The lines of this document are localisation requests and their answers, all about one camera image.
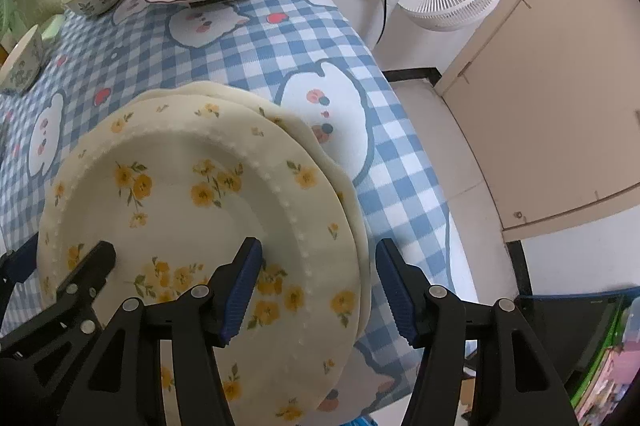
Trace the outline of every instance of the black baseboard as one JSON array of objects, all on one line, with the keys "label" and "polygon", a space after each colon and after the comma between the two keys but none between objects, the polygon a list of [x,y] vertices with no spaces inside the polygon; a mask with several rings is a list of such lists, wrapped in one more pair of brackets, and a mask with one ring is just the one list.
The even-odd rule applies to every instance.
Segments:
[{"label": "black baseboard", "polygon": [[522,243],[520,241],[507,242],[507,251],[516,276],[518,293],[522,296],[531,296],[533,294],[531,279],[529,278],[529,269],[527,268],[527,259],[524,256]]},{"label": "black baseboard", "polygon": [[419,80],[428,79],[429,83],[436,86],[436,83],[442,78],[440,71],[436,67],[418,67],[415,69],[399,69],[396,71],[382,71],[386,81],[389,83],[403,80]]}]

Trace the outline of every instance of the stack of plates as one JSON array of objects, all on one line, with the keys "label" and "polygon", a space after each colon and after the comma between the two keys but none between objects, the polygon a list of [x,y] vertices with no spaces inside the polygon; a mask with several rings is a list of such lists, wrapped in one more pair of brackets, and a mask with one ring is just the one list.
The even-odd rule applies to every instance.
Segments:
[{"label": "stack of plates", "polygon": [[[301,422],[335,386],[369,318],[369,255],[349,178],[296,116],[198,82],[149,91],[83,136],[40,222],[44,306],[100,240],[116,266],[94,303],[106,323],[206,283],[245,237],[264,263],[241,332],[216,352],[236,424]],[[167,424],[179,424],[162,345]]]}]

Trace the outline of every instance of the power cord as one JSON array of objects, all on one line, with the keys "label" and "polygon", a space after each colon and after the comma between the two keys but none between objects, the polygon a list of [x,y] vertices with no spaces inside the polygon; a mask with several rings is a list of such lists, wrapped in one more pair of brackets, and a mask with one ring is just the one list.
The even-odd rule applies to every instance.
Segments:
[{"label": "power cord", "polygon": [[382,31],[380,31],[380,36],[376,40],[376,44],[380,42],[380,39],[382,38],[382,35],[384,34],[385,27],[386,27],[386,0],[382,0],[382,5],[383,5]]}]

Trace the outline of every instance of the blue checkered tablecloth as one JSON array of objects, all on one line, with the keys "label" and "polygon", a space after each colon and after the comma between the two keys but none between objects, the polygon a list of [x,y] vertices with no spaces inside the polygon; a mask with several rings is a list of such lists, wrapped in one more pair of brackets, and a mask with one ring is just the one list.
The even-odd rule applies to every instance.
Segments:
[{"label": "blue checkered tablecloth", "polygon": [[[391,237],[432,283],[452,288],[449,210],[438,179],[398,98],[348,21],[337,8],[308,0],[235,0],[233,6],[249,21],[204,47],[169,37],[167,21],[180,6],[150,6],[119,24],[113,10],[94,19],[67,13],[60,40],[34,86],[22,96],[0,95],[0,225],[6,247],[15,249],[38,231],[46,188],[78,138],[141,92],[212,79],[275,99],[287,75],[327,61],[348,72],[366,93],[373,151],[356,189],[371,251],[378,240]],[[285,13],[287,23],[273,23],[268,18],[273,13],[280,14],[277,21]],[[38,152],[31,136],[56,93],[63,100],[60,140],[50,166],[33,173],[30,161]],[[52,145],[41,146],[46,151]],[[380,281],[372,276],[370,321],[355,348],[386,383],[362,397],[358,412],[409,393],[421,358],[398,335]],[[38,294],[35,275],[15,289],[3,333],[39,311]]]}]

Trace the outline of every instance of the black gripper frame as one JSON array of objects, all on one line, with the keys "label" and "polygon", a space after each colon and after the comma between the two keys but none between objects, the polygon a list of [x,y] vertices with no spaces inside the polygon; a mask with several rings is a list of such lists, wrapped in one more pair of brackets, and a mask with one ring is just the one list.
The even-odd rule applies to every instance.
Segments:
[{"label": "black gripper frame", "polygon": [[161,340],[172,340],[182,426],[234,426],[211,347],[228,344],[225,306],[256,247],[261,257],[260,242],[245,239],[232,263],[175,301],[145,306],[139,298],[125,300],[80,369],[58,426],[85,426],[88,417],[92,426],[164,426]]},{"label": "black gripper frame", "polygon": [[[15,283],[24,282],[35,268],[37,240],[34,235],[0,260],[2,317]],[[111,244],[98,243],[60,284],[51,307],[0,338],[1,423],[11,418],[21,425],[55,424],[66,394],[100,333],[92,302],[115,258]],[[18,272],[20,276],[12,278]]]},{"label": "black gripper frame", "polygon": [[492,307],[461,301],[406,264],[392,240],[378,247],[391,257],[412,300],[418,334],[411,344],[424,348],[402,426],[455,423],[465,340],[478,340],[479,349],[470,426],[577,426],[558,373],[510,300]]}]

